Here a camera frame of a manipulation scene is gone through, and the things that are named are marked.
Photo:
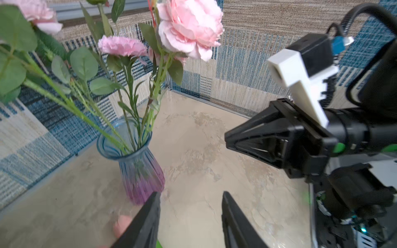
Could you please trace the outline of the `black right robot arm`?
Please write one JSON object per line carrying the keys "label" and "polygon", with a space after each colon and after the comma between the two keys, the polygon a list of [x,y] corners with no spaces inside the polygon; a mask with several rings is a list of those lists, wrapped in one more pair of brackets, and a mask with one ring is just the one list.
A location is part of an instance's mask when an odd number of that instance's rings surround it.
{"label": "black right robot arm", "polygon": [[289,178],[304,178],[313,187],[317,247],[352,248],[384,245],[386,236],[372,234],[376,219],[396,202],[388,186],[360,162],[326,167],[331,158],[378,155],[397,150],[397,42],[385,44],[367,65],[374,74],[353,108],[324,108],[339,68],[334,58],[344,50],[344,37],[308,34],[268,59],[273,78],[293,95],[228,131],[228,149],[282,169]]}

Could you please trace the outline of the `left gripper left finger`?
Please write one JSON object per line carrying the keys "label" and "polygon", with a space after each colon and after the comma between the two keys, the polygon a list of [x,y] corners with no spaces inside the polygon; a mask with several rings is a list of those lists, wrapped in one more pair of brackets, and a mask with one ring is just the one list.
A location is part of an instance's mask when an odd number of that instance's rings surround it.
{"label": "left gripper left finger", "polygon": [[159,248],[160,193],[154,192],[111,248]]}

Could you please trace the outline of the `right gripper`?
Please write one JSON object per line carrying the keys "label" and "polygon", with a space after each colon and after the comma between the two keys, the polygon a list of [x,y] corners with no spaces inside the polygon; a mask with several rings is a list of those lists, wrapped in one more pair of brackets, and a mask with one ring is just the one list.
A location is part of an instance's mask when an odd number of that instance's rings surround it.
{"label": "right gripper", "polygon": [[271,102],[224,138],[227,149],[284,169],[289,178],[320,178],[338,144],[336,137],[288,99]]}

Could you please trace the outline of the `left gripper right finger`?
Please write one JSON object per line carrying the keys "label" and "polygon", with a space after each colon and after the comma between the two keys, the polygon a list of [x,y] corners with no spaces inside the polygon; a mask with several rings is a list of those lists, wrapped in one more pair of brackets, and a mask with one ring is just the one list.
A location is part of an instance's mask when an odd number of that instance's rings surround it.
{"label": "left gripper right finger", "polygon": [[227,191],[222,196],[222,226],[226,248],[268,248]]}

